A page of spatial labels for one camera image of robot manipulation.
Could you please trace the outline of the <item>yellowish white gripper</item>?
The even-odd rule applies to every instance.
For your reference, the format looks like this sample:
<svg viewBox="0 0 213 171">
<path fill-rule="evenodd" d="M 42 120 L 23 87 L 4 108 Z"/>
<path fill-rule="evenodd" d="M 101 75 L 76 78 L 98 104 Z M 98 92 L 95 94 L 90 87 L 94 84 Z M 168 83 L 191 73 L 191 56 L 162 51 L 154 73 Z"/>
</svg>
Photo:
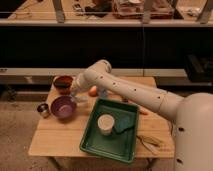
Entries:
<svg viewBox="0 0 213 171">
<path fill-rule="evenodd" d="M 87 90 L 87 82 L 83 75 L 77 75 L 73 79 L 70 90 L 70 95 L 72 97 L 76 97 L 79 93 L 85 92 Z"/>
</svg>

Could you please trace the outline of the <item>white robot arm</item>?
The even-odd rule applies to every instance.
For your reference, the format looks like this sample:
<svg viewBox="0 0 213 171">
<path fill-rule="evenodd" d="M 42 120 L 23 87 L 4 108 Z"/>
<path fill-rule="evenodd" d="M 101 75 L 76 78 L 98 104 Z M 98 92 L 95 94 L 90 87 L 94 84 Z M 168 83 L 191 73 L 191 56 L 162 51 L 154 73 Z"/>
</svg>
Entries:
<svg viewBox="0 0 213 171">
<path fill-rule="evenodd" d="M 159 114 L 176 125 L 173 171 L 213 171 L 213 94 L 182 97 L 123 80 L 111 69 L 107 60 L 97 61 L 74 78 L 71 92 L 103 87 Z"/>
</svg>

